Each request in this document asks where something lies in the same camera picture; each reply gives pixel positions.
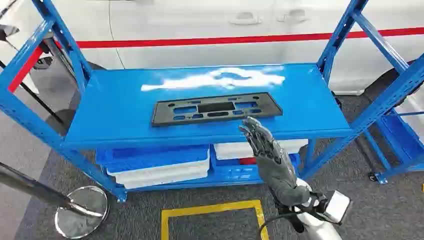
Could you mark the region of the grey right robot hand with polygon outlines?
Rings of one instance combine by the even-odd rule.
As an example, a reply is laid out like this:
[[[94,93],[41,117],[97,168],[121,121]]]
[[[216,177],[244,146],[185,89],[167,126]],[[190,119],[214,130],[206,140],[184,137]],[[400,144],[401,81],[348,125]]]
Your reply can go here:
[[[306,186],[297,185],[297,176],[290,157],[272,133],[251,116],[243,119],[238,129],[250,144],[260,178],[272,190],[276,199],[286,206],[306,203],[310,198],[310,191]]]

